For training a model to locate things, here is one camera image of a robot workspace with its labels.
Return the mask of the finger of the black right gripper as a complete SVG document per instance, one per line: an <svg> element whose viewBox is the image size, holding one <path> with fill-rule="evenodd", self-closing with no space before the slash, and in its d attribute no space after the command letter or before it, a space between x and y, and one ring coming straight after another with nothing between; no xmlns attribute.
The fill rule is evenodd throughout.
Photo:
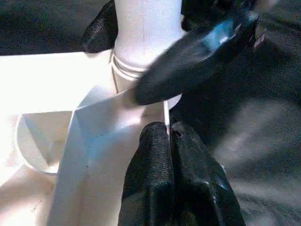
<svg viewBox="0 0 301 226"><path fill-rule="evenodd" d="M84 31L81 46L87 53L102 52L114 47L117 35L116 8L114 1L110 0Z"/></svg>
<svg viewBox="0 0 301 226"><path fill-rule="evenodd" d="M210 29L199 26L188 31L139 79L136 103L168 100L206 81L253 45L258 17L252 11L234 11Z"/></svg>

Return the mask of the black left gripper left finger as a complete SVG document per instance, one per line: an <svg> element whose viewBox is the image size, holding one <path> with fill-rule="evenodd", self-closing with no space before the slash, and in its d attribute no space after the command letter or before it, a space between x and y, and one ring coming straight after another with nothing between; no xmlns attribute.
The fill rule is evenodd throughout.
<svg viewBox="0 0 301 226"><path fill-rule="evenodd" d="M146 125L127 168L118 225L170 226L174 212L174 170L166 126Z"/></svg>

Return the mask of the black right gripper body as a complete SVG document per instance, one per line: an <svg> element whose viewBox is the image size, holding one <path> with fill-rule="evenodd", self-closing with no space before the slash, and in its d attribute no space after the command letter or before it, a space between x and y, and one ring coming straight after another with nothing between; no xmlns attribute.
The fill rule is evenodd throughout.
<svg viewBox="0 0 301 226"><path fill-rule="evenodd" d="M183 51L243 51L255 45L258 0L185 0Z"/></svg>

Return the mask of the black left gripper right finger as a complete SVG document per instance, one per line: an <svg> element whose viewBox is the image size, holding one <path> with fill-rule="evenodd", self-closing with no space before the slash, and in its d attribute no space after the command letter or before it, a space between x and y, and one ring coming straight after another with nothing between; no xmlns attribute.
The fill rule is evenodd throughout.
<svg viewBox="0 0 301 226"><path fill-rule="evenodd" d="M178 121L172 125L171 138L177 224L243 226L241 208L225 172L197 132Z"/></svg>

